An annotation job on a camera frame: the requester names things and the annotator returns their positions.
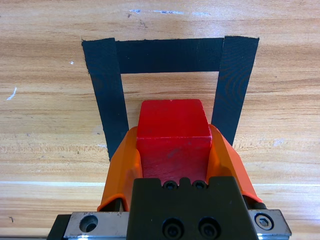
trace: red cube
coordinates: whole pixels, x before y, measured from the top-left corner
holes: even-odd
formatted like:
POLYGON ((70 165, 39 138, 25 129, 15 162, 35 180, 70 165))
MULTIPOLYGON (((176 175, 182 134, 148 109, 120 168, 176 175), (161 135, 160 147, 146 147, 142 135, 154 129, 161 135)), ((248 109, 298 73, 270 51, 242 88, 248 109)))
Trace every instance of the red cube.
POLYGON ((144 178, 206 180, 212 136, 198 99, 142 103, 136 147, 144 178))

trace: table surface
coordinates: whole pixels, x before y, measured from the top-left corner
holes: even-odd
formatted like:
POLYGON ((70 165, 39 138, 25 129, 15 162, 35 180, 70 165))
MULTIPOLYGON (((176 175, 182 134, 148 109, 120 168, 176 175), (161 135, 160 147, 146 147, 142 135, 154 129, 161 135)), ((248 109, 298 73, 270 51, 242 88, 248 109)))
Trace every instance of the table surface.
MULTIPOLYGON (((291 239, 320 239, 318 0, 1 1, 0 235, 43 237, 100 203, 109 159, 82 40, 227 35, 260 38, 233 147, 291 239)), ((210 120, 217 78, 122 75, 129 126, 150 99, 200 99, 210 120)))

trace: wooden surface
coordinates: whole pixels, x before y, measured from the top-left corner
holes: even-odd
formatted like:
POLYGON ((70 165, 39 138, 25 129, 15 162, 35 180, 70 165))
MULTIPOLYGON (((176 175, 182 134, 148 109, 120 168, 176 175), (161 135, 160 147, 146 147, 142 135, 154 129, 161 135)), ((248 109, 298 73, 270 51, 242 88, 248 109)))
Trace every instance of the wooden surface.
MULTIPOLYGON (((100 203, 109 160, 82 39, 241 35, 260 42, 233 146, 291 239, 320 239, 318 0, 2 0, 0 16, 1 236, 46 236, 100 203)), ((149 99, 198 98, 210 120, 217 77, 123 75, 130 127, 149 99)))

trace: black electrical tape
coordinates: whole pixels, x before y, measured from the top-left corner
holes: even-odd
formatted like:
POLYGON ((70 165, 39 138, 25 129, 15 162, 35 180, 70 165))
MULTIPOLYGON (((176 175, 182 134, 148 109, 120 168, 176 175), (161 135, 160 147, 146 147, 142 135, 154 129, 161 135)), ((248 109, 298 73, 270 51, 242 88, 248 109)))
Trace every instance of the black electrical tape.
POLYGON ((111 159, 129 130, 116 42, 114 38, 83 41, 82 47, 111 159))
POLYGON ((258 38, 83 41, 111 159, 129 130, 120 74, 219 71, 211 123, 232 145, 258 38))
POLYGON ((217 72, 223 38, 117 41, 122 74, 217 72))
POLYGON ((259 38, 226 36, 211 124, 232 145, 254 65, 259 38))

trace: screw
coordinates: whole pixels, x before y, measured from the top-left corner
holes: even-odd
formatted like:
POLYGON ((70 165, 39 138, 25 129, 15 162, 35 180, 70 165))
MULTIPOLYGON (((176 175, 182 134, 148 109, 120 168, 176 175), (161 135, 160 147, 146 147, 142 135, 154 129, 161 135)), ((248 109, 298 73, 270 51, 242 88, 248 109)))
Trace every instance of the screw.
POLYGON ((194 181, 192 186, 194 186, 196 189, 206 189, 207 188, 207 184, 201 180, 194 181))
POLYGON ((163 184, 163 187, 168 190, 173 190, 173 189, 176 189, 178 187, 178 185, 175 181, 169 180, 163 184))
POLYGON ((255 223, 262 228, 263 230, 271 230, 274 227, 273 221, 271 217, 264 215, 264 214, 258 214, 255 217, 255 223))

